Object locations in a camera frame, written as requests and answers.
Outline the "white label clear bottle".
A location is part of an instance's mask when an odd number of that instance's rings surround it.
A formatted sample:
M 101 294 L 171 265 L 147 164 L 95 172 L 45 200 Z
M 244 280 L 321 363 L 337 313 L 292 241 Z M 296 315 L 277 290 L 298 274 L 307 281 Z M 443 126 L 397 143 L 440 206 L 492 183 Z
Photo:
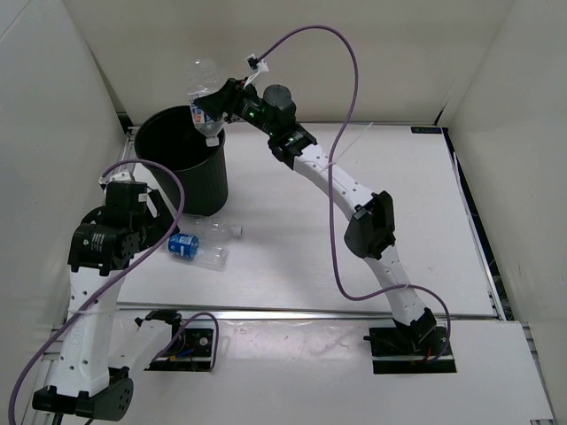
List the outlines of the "white label clear bottle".
M 204 58 L 190 62 L 187 84 L 190 115 L 194 128 L 205 137 L 207 147 L 217 147 L 221 143 L 219 133 L 223 125 L 219 119 L 210 116 L 206 109 L 207 104 L 203 101 L 203 98 L 212 95 L 218 89 L 218 73 L 214 62 Z

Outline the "clear unlabelled plastic bottle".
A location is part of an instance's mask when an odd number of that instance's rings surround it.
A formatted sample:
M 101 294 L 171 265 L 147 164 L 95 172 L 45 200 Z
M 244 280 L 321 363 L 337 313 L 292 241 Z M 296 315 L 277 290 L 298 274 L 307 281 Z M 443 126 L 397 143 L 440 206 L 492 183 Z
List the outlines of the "clear unlabelled plastic bottle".
M 185 215 L 180 219 L 179 227 L 183 233 L 216 243 L 241 239 L 244 233 L 241 226 L 218 217 Z

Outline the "blue label clear bottle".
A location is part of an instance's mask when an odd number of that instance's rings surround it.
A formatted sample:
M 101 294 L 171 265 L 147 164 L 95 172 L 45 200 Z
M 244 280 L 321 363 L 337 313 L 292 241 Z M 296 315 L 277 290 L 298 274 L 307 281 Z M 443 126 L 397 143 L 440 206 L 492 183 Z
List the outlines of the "blue label clear bottle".
M 209 243 L 198 236 L 178 233 L 167 240 L 167 251 L 192 265 L 211 270 L 222 270 L 227 262 L 228 251 Z

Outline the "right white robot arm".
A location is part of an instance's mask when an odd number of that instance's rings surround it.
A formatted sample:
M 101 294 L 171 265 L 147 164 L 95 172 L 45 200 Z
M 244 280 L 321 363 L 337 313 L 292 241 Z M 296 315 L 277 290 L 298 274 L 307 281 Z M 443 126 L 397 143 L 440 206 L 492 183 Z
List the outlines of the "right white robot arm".
M 339 209 L 348 220 L 346 247 L 370 267 L 387 296 L 400 348 L 421 352 L 437 323 L 400 262 L 390 194 L 362 186 L 331 164 L 315 137 L 299 124 L 291 92 L 282 85 L 270 85 L 259 95 L 253 85 L 229 79 L 195 105 L 214 121 L 243 120 L 259 129 L 268 136 L 268 147 L 278 161 L 329 197 L 331 209 Z

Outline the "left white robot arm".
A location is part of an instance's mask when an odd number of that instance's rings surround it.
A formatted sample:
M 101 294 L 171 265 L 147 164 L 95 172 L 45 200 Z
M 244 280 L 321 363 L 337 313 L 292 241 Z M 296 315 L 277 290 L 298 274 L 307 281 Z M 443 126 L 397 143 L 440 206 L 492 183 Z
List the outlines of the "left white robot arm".
M 144 182 L 109 182 L 105 202 L 74 231 L 68 265 L 66 330 L 53 374 L 34 393 L 35 410 L 119 421 L 132 401 L 135 364 L 109 360 L 112 326 L 125 271 L 173 226 L 160 193 Z

